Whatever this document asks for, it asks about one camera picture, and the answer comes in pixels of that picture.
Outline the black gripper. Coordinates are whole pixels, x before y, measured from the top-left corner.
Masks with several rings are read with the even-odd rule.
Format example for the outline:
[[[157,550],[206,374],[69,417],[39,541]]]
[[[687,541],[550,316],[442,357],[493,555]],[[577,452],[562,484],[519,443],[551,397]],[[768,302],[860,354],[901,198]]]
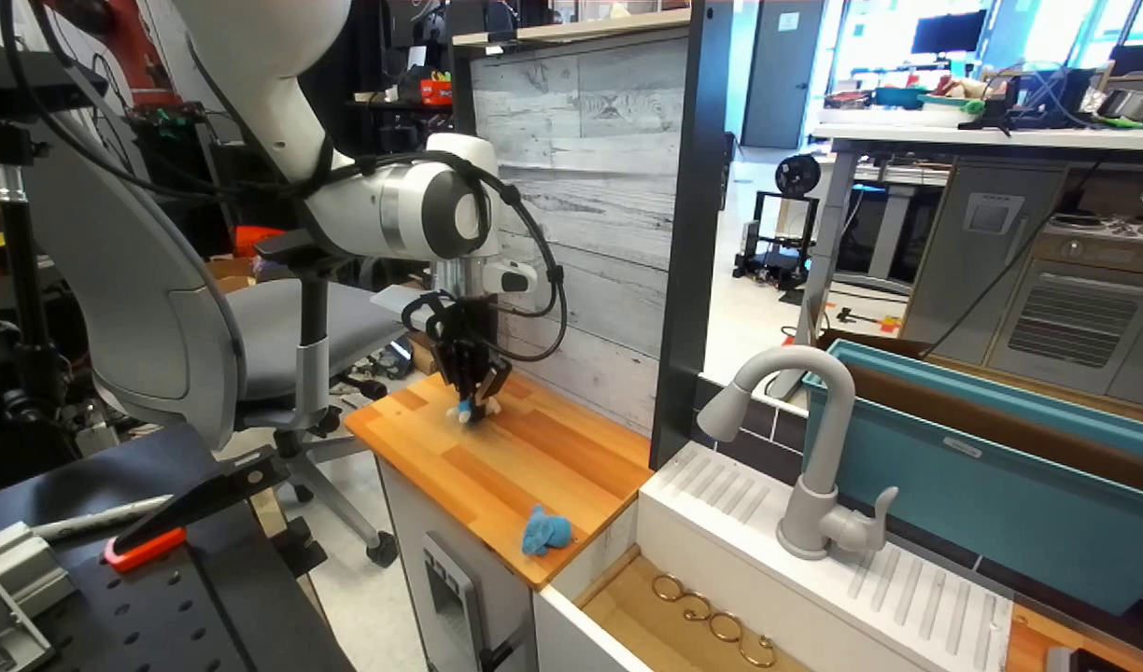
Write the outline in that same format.
[[[457,417],[470,417],[470,381],[485,381],[480,412],[500,413],[500,389],[510,376],[506,357],[493,357],[496,316],[489,298],[430,298],[424,335],[437,345],[442,374],[457,393]]]

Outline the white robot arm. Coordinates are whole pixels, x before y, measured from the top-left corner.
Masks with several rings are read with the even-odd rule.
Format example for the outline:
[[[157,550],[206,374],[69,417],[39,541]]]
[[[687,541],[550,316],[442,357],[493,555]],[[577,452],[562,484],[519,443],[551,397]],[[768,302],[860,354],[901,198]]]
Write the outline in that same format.
[[[506,188],[475,133],[423,158],[358,162],[333,145],[301,76],[338,41],[351,0],[175,0],[208,84],[295,190],[311,236],[351,256],[459,261],[493,241]]]

